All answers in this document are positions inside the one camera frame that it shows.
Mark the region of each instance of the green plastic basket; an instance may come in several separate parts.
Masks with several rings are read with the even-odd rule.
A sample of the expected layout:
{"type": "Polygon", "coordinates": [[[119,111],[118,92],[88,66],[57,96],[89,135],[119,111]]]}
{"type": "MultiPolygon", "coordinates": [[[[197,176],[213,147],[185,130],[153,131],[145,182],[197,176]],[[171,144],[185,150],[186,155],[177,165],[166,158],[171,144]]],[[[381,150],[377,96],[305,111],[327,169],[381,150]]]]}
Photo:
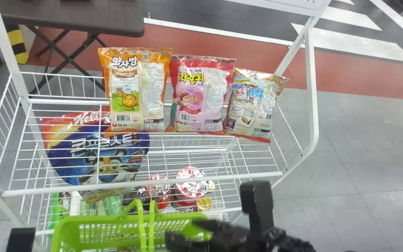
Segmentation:
{"type": "Polygon", "coordinates": [[[207,219],[201,212],[161,214],[155,201],[144,214],[135,199],[119,216],[68,216],[54,229],[51,252],[104,251],[119,247],[137,247],[154,251],[164,244],[164,232],[182,233],[192,240],[209,240],[211,234],[192,225],[192,220],[207,219]],[[137,215],[127,214],[134,207],[137,215]]]}

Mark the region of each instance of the yellow lid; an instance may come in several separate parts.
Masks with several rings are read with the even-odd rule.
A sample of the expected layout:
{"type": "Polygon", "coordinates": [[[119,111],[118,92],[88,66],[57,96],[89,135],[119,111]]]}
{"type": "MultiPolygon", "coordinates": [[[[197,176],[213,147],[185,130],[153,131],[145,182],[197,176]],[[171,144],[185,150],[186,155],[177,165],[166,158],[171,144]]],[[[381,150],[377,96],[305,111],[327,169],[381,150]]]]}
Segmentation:
{"type": "Polygon", "coordinates": [[[208,211],[212,208],[212,201],[210,198],[203,196],[197,200],[197,207],[199,211],[208,211]]]}

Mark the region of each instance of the dark table top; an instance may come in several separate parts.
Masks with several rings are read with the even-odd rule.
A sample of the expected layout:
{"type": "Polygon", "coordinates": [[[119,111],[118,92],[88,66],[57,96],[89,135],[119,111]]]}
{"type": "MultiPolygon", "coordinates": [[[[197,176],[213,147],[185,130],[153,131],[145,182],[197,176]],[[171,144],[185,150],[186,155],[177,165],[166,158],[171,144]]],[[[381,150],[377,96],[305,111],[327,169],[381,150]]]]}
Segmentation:
{"type": "Polygon", "coordinates": [[[0,0],[4,22],[128,37],[144,35],[141,0],[0,0]]]}

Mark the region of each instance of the barcode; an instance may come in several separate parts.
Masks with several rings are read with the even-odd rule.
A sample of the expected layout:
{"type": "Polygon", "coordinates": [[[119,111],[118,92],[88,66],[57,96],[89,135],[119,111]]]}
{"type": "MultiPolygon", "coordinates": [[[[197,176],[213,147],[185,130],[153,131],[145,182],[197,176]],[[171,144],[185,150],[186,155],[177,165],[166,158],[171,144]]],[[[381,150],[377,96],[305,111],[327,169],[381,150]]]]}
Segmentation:
{"type": "Polygon", "coordinates": [[[119,122],[130,121],[130,116],[129,115],[116,116],[116,119],[119,122]]]}
{"type": "Polygon", "coordinates": [[[185,114],[181,114],[181,120],[190,121],[190,120],[191,120],[191,116],[185,115],[185,114]]]}

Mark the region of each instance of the foil lid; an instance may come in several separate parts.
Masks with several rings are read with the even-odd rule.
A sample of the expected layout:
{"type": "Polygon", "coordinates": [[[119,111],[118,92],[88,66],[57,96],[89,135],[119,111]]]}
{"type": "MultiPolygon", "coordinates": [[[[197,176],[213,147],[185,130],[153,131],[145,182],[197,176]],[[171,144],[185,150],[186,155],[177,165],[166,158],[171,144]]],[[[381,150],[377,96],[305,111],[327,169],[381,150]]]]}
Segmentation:
{"type": "MultiPolygon", "coordinates": [[[[162,179],[168,179],[168,177],[162,175],[162,174],[152,174],[150,178],[147,180],[162,180],[162,179]]],[[[162,197],[166,196],[170,190],[171,190],[172,185],[170,184],[163,184],[163,185],[146,185],[143,188],[140,188],[138,190],[138,195],[142,195],[142,197],[150,197],[156,198],[156,197],[162,197]]]]}
{"type": "MultiPolygon", "coordinates": [[[[178,179],[186,179],[189,177],[206,177],[206,174],[204,171],[201,171],[194,166],[186,166],[176,174],[176,178],[178,179]]],[[[210,190],[215,189],[214,182],[208,180],[176,183],[175,185],[183,196],[190,199],[201,198],[210,190]]]]}

